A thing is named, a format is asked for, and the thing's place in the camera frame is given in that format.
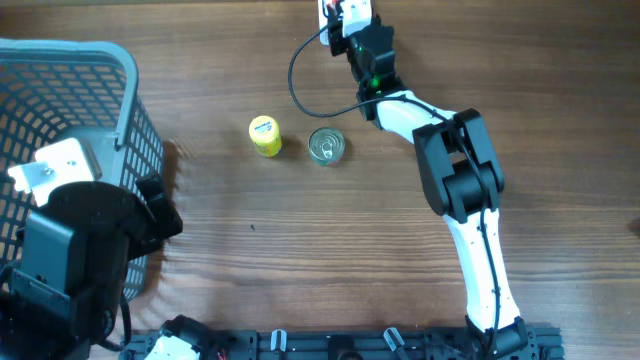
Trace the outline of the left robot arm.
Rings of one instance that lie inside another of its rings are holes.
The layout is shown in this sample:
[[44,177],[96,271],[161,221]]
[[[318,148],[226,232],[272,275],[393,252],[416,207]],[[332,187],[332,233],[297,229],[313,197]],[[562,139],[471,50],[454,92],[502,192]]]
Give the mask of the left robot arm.
[[1,356],[87,359],[121,353],[132,338],[124,287],[130,261],[183,230],[162,178],[137,190],[98,181],[56,187],[17,235],[19,261],[1,269]]

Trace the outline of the yellow lid jar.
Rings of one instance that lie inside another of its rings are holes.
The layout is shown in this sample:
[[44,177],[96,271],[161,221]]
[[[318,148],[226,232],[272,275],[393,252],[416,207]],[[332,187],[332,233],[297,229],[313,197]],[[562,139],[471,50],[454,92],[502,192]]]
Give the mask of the yellow lid jar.
[[262,156],[274,157],[282,148],[279,124],[270,116],[254,118],[249,125],[249,136],[256,151]]

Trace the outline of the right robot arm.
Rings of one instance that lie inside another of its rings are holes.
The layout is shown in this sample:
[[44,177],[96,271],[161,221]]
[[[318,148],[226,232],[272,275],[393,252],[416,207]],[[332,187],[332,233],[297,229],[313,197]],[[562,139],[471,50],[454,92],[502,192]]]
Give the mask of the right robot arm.
[[499,240],[505,178],[481,114],[419,99],[396,73],[394,29],[367,1],[323,1],[321,35],[345,55],[358,85],[356,109],[414,146],[421,186],[453,237],[467,296],[466,322],[477,354],[499,359],[525,348],[526,328],[512,297]]

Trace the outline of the silver top tin can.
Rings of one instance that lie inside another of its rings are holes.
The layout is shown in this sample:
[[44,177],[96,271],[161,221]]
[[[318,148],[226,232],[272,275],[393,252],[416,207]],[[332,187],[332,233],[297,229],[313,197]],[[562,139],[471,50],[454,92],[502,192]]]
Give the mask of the silver top tin can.
[[335,166],[346,148],[344,135],[336,128],[321,127],[311,133],[308,150],[311,159],[321,166]]

